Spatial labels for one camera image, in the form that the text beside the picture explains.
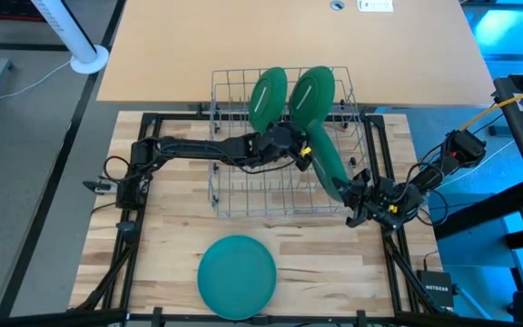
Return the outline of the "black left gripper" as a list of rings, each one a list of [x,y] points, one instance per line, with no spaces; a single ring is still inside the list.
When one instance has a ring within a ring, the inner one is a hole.
[[[299,124],[271,124],[261,134],[261,158],[265,162],[276,162],[278,159],[290,157],[296,161],[296,167],[305,172],[312,164],[310,154],[301,156],[301,150],[308,142],[309,133]]]

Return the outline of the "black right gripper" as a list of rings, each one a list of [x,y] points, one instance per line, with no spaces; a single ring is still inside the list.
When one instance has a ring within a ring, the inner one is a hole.
[[[424,192],[412,183],[396,184],[386,177],[371,180],[369,169],[362,170],[351,180],[332,177],[332,184],[345,207],[352,210],[346,225],[357,227],[374,221],[385,230],[398,230],[410,222],[424,202]]]

